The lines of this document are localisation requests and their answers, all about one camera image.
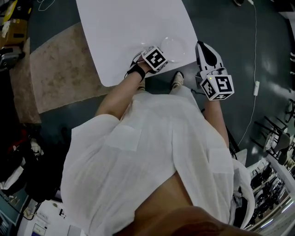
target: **black chair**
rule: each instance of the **black chair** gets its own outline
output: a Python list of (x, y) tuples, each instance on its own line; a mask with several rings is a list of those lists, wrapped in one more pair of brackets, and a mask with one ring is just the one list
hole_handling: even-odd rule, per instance
[(295, 178), (295, 166), (290, 170), (291, 175)]
[(290, 145), (288, 151), (291, 151), (292, 149), (294, 150), (294, 148), (295, 148), (295, 142), (292, 142), (292, 144)]
[[(256, 125), (259, 125), (261, 128), (269, 131), (269, 133), (273, 133), (275, 135), (278, 136), (277, 139), (275, 139), (275, 142), (277, 143), (277, 145), (272, 148), (270, 150), (266, 150), (266, 152), (268, 154), (270, 154), (272, 157), (274, 157), (275, 159), (278, 160), (279, 164), (283, 165), (287, 159), (287, 152), (289, 149), (289, 145), (290, 145), (290, 134), (286, 134), (283, 131), (287, 128), (287, 124), (285, 124), (282, 120), (280, 120), (279, 118), (276, 118), (280, 123), (283, 124), (283, 127), (280, 128), (279, 126), (277, 126), (276, 124), (274, 124), (269, 118), (267, 118), (266, 116), (264, 116), (264, 118), (266, 119), (267, 122), (269, 122), (272, 126), (271, 128), (268, 128), (266, 126), (264, 126), (261, 123), (258, 123), (257, 121), (255, 121)], [(265, 134), (264, 132), (261, 132), (262, 136), (264, 137), (264, 139), (267, 139), (268, 134)], [(260, 148), (264, 149), (264, 145), (261, 145), (260, 143), (258, 143), (255, 139), (250, 138), (252, 142), (254, 142), (257, 146), (259, 146)]]
[(291, 103), (292, 103), (291, 111), (286, 111), (286, 112), (285, 112), (286, 115), (290, 114), (289, 119), (286, 119), (286, 120), (285, 120), (287, 123), (289, 123), (289, 121), (292, 119), (292, 117), (295, 118), (295, 101), (292, 100), (292, 99), (290, 99), (290, 101), (291, 101)]

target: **white power cord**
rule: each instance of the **white power cord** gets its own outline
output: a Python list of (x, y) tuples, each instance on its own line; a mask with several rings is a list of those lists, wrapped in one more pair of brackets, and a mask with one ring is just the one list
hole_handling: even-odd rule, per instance
[[(254, 4), (252, 4), (254, 6), (254, 10), (255, 10), (255, 48), (254, 48), (254, 52), (255, 52), (255, 57), (254, 57), (254, 74), (253, 74), (253, 79), (254, 79), (254, 84), (256, 85), (256, 79), (255, 79), (255, 73), (256, 73), (256, 44), (257, 44), (257, 14), (256, 14), (256, 7)], [(240, 143), (242, 142), (243, 138), (245, 137), (248, 128), (252, 122), (252, 118), (253, 118), (253, 114), (254, 114), (254, 110), (255, 110), (255, 102), (256, 102), (256, 96), (254, 96), (254, 105), (253, 105), (253, 111), (252, 111), (252, 115), (251, 115), (251, 119), (250, 119), (250, 123), (248, 124), (246, 131), (241, 139), (241, 141), (238, 143), (238, 146), (240, 145)]]
[(40, 12), (44, 12), (44, 11), (46, 11), (46, 10), (47, 10), (49, 7), (51, 7), (51, 5), (55, 2), (55, 0), (53, 0), (53, 2), (52, 2), (47, 8), (45, 8), (44, 10), (40, 10), (41, 5), (42, 5), (42, 3), (43, 3), (44, 1), (45, 1), (45, 0), (42, 0), (42, 1), (37, 0), (37, 2), (40, 3), (40, 5), (39, 5), (39, 9), (38, 9), (38, 11), (40, 11)]

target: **white cube with black markers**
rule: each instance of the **white cube with black markers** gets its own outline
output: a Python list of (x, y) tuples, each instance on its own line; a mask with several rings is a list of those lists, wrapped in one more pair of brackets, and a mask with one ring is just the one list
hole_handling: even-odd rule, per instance
[(207, 75), (200, 85), (210, 101), (225, 100), (235, 93), (229, 75)]
[(151, 46), (148, 50), (143, 51), (142, 58), (155, 72), (159, 72), (165, 65), (168, 64), (168, 60), (165, 58), (162, 51), (156, 46)]

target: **box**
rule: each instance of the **box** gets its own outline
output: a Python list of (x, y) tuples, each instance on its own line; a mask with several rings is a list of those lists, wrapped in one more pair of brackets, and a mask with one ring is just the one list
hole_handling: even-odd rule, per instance
[(0, 48), (24, 44), (27, 40), (28, 22), (21, 19), (11, 19), (5, 38), (0, 35)]
[(157, 46), (150, 46), (148, 50), (143, 51), (142, 58), (156, 72), (159, 72), (168, 64), (168, 60)]
[(200, 85), (210, 101), (224, 100), (235, 93), (230, 75), (207, 75)]
[(5, 12), (3, 24), (10, 19), (29, 20), (33, 3), (30, 0), (15, 0)]

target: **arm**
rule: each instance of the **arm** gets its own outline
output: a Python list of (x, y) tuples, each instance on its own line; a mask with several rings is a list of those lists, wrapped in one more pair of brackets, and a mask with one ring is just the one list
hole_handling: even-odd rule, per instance
[(207, 100), (205, 102), (204, 117), (223, 137), (226, 146), (229, 147), (229, 137), (223, 120), (220, 102)]
[[(140, 62), (138, 65), (145, 73), (151, 70), (146, 62)], [(131, 103), (132, 97), (136, 93), (141, 80), (142, 78), (139, 73), (133, 72), (129, 74), (105, 97), (95, 115), (109, 114), (121, 119), (128, 105)]]

